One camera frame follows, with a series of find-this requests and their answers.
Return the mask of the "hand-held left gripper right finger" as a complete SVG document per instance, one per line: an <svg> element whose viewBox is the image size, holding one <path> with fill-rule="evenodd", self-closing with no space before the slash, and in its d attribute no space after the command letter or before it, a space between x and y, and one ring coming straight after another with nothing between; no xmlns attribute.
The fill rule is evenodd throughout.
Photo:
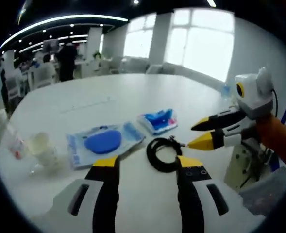
<svg viewBox="0 0 286 233"><path fill-rule="evenodd" d="M198 159L177 156L178 202L184 233L247 233L242 197L210 177Z"/></svg>

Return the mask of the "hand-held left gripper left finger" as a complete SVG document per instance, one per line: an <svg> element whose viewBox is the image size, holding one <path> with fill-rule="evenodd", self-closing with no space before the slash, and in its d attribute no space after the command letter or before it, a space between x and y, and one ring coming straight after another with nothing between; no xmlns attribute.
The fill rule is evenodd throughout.
<svg viewBox="0 0 286 233"><path fill-rule="evenodd" d="M118 156L100 159L84 179L57 194L52 207L37 217L43 233L114 233L119 200Z"/></svg>

